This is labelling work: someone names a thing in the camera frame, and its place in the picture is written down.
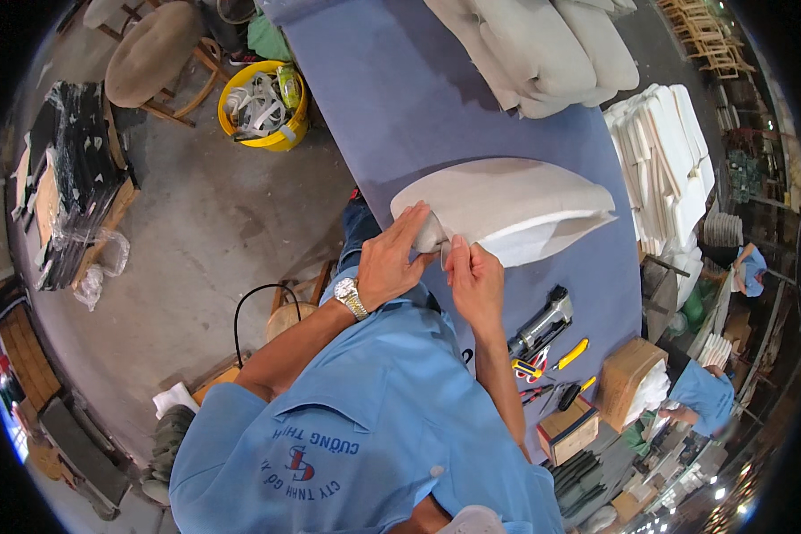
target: wristwatch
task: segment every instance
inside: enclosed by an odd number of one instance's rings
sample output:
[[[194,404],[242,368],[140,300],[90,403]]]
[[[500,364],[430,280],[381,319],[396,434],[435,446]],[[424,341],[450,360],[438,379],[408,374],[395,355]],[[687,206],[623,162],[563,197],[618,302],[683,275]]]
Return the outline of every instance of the wristwatch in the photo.
[[[368,310],[364,309],[362,301],[359,300],[356,283],[356,279],[340,279],[336,282],[335,287],[332,288],[332,294],[350,308],[352,314],[356,316],[356,320],[363,320],[368,316]]]

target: black shoe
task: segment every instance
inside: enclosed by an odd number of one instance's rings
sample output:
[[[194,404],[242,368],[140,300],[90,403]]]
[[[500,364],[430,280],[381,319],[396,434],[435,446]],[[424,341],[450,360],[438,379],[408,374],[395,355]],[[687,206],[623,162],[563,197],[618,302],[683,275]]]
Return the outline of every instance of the black shoe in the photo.
[[[240,51],[235,52],[229,56],[229,63],[234,65],[235,67],[239,67],[242,65],[252,65],[253,63],[257,63],[259,61],[263,61],[264,58],[257,55],[252,50]]]

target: blue table surface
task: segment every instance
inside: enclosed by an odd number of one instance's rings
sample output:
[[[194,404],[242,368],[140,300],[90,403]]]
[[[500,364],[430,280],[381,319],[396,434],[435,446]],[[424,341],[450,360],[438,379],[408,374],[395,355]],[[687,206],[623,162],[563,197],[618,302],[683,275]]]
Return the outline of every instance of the blue table surface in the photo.
[[[423,2],[348,0],[289,17],[283,29],[353,178],[380,225],[389,203],[415,180],[446,166],[513,156],[551,162],[607,187],[619,219],[546,260],[505,273],[503,321],[513,336],[560,283],[574,307],[572,326],[553,344],[556,361],[583,337],[590,344],[559,381],[584,382],[602,360],[641,331],[641,289],[629,200],[599,108],[574,105],[543,120],[499,111],[492,92],[459,41]],[[456,313],[446,276],[423,277],[473,348]],[[520,390],[530,386],[519,380]],[[592,401],[596,384],[584,393]],[[546,457],[534,430],[545,400],[525,409],[531,459]],[[554,410],[556,401],[547,407]]]

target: stack of black boards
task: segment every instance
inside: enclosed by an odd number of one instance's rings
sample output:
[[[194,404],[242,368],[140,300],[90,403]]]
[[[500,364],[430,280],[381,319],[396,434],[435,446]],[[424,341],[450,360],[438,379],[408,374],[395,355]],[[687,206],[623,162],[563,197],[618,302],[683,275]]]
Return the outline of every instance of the stack of black boards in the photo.
[[[565,518],[578,514],[586,504],[606,490],[606,486],[601,484],[602,464],[590,451],[576,454],[557,467],[550,461],[542,465],[555,479],[555,497]]]
[[[36,256],[39,290],[59,290],[74,281],[113,198],[126,180],[134,179],[129,165],[122,168],[113,161],[112,115],[105,113],[103,94],[102,83],[57,81],[27,138],[28,166],[18,172],[19,179],[26,179],[20,194],[25,206],[19,205],[13,216],[23,216],[26,231],[36,219],[42,246]]]

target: watch face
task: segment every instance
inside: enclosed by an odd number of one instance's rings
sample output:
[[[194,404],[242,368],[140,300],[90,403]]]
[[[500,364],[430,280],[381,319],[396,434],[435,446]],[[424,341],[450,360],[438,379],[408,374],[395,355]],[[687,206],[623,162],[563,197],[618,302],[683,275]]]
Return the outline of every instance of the watch face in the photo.
[[[335,288],[332,290],[333,294],[335,294],[336,298],[339,300],[347,298],[352,295],[354,291],[356,291],[356,281],[353,279],[338,280]]]

